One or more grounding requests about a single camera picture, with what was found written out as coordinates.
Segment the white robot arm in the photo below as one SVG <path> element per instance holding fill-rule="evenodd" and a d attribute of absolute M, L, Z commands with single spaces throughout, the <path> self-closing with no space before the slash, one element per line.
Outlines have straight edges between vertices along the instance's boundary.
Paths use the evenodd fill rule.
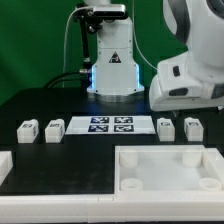
<path fill-rule="evenodd" d="M 158 63 L 151 109 L 224 106 L 224 0 L 163 0 L 163 17 L 187 51 Z"/>

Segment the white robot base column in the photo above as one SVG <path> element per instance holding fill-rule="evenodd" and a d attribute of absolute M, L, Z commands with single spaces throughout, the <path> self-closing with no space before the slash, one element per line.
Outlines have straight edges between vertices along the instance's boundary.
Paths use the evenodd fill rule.
<path fill-rule="evenodd" d="M 131 19 L 103 22 L 97 33 L 97 60 L 91 68 L 88 97 L 104 102 L 125 102 L 143 91 L 139 65 L 133 59 Z"/>

